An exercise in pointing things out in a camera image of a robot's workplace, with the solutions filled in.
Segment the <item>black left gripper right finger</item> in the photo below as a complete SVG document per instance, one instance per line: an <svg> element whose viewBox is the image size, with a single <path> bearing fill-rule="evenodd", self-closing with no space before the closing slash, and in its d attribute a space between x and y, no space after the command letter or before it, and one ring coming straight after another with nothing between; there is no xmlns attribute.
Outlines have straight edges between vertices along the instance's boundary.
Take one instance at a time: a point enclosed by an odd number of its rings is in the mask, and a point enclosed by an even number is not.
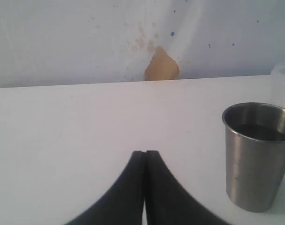
<svg viewBox="0 0 285 225"><path fill-rule="evenodd" d="M149 225L228 224L196 201L154 150L146 152L144 198Z"/></svg>

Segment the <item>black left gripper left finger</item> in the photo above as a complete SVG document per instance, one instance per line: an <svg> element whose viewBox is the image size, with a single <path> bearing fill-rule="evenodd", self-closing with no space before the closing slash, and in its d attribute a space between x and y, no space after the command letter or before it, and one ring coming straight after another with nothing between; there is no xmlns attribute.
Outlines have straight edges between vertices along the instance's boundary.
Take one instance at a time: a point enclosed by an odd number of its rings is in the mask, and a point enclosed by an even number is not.
<svg viewBox="0 0 285 225"><path fill-rule="evenodd" d="M146 154L134 151L110 189L69 225L141 225Z"/></svg>

